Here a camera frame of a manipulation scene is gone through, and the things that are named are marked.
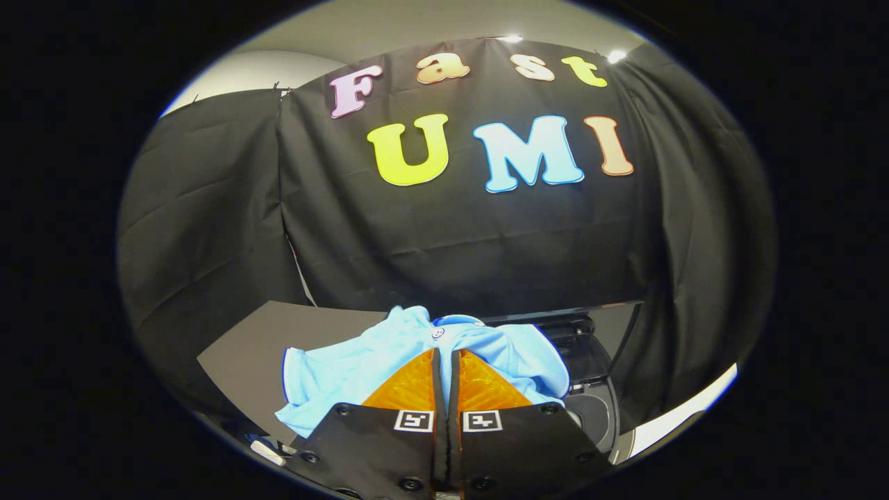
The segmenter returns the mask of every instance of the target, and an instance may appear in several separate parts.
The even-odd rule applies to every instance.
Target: pink letter
[[[359,69],[355,73],[350,73],[344,77],[334,78],[331,81],[331,87],[334,90],[336,108],[333,109],[331,117],[339,118],[363,108],[364,101],[360,101],[357,95],[361,93],[364,97],[367,97],[373,89],[373,81],[368,77],[378,77],[382,74],[383,68],[371,66],[370,68]]]

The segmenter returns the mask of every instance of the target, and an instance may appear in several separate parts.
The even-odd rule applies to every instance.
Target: white wall
[[[205,69],[167,107],[167,113],[213,95],[243,90],[298,87],[346,64],[302,52],[253,51],[230,54]]]

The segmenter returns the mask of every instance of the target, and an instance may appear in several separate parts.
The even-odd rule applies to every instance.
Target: white ceiling
[[[343,63],[400,47],[520,35],[607,55],[645,39],[562,0],[331,0],[284,20],[233,52],[312,54]]]

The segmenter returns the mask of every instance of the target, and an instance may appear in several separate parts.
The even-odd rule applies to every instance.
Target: orange textured pad
[[[521,392],[470,351],[460,350],[458,411],[499,410],[531,404]]]
[[[364,401],[364,406],[435,411],[436,397],[432,377],[438,376],[438,373],[433,374],[433,353],[434,349],[430,349],[408,361]]]

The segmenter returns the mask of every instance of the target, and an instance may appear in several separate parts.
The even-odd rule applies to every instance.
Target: white object
[[[650,447],[652,444],[676,429],[692,414],[710,408],[719,396],[728,389],[728,386],[738,375],[738,365],[732,365],[728,371],[722,374],[707,389],[696,394],[682,405],[673,408],[650,422],[643,423],[636,428],[636,437],[633,442],[633,456]]]
[[[255,440],[253,443],[251,443],[250,449],[255,451],[256,453],[260,454],[261,456],[264,456],[266,459],[268,459],[271,463],[273,463],[275,465],[278,465],[278,466],[284,465],[284,458],[282,456],[280,456],[279,454],[275,453],[273,450],[271,450],[266,445],[262,444],[262,442],[259,440]]]
[[[627,57],[627,53],[624,51],[612,51],[612,53],[608,54],[608,62],[614,64],[625,57]]]

